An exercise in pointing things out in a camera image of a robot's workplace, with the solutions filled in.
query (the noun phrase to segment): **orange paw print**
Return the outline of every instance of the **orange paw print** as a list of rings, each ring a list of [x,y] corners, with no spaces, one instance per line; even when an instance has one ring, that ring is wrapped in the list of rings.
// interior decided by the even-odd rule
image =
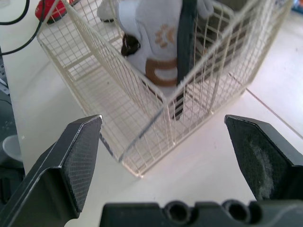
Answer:
[[[163,24],[158,32],[155,33],[155,43],[159,44],[162,49],[165,49],[169,43],[175,44],[174,34],[176,28],[169,27],[167,24]]]

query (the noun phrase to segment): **wire basket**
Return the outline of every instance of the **wire basket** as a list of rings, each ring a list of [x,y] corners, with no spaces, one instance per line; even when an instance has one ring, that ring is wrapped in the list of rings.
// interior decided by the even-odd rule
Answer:
[[[167,98],[121,56],[123,32],[116,20],[97,17],[100,0],[74,6],[62,0],[67,14],[48,25],[58,1],[38,40],[83,112],[103,115],[100,138],[110,154],[137,176],[245,90],[292,5],[214,1],[210,18],[196,17],[192,70]],[[176,119],[180,94],[183,112]]]

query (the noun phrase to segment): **white table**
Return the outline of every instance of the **white table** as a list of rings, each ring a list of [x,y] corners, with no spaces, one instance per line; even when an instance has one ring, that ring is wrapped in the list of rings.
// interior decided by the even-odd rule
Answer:
[[[31,0],[26,18],[18,25],[0,27],[0,45],[8,51],[33,33],[37,20]],[[0,20],[15,18],[23,6],[6,8]],[[35,40],[26,49],[4,57],[12,104],[26,172],[38,157],[58,139],[65,126],[83,117],[81,109],[65,87]],[[242,176],[226,126],[226,114],[243,115],[272,124],[295,148],[303,152],[303,140],[248,92],[221,110],[195,134],[167,155],[143,179],[136,179],[116,163],[99,144],[93,180],[84,210],[67,227],[97,227],[106,202],[171,200],[223,202],[234,198],[247,203],[254,197]]]

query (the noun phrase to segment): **stuffed toy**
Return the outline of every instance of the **stuffed toy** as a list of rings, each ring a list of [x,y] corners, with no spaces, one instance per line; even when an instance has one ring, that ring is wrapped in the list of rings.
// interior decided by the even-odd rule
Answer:
[[[198,0],[196,9],[202,18],[214,8],[211,0]],[[127,40],[136,38],[127,60],[169,97],[177,86],[177,35],[182,0],[122,0],[116,4],[116,17]]]

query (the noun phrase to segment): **black cable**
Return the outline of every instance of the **black cable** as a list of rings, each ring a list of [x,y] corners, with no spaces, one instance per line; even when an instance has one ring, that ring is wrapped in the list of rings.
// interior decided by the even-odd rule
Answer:
[[[17,19],[8,22],[0,22],[0,25],[13,25],[15,23],[18,23],[20,20],[22,20],[25,17],[25,15],[28,12],[28,8],[29,8],[29,0],[26,0],[23,13]]]
[[[0,56],[8,55],[8,54],[11,54],[11,53],[16,53],[16,52],[22,50],[23,48],[27,47],[34,40],[34,38],[36,37],[36,35],[37,35],[41,25],[42,25],[43,17],[44,17],[44,11],[45,11],[45,0],[42,1],[42,14],[41,14],[37,29],[36,29],[35,33],[32,35],[32,37],[25,44],[20,46],[19,48],[15,49],[15,50],[12,50],[12,51],[0,53]]]
[[[0,99],[0,101],[6,102],[6,103],[11,105],[11,103],[9,101],[5,100],[5,99]]]

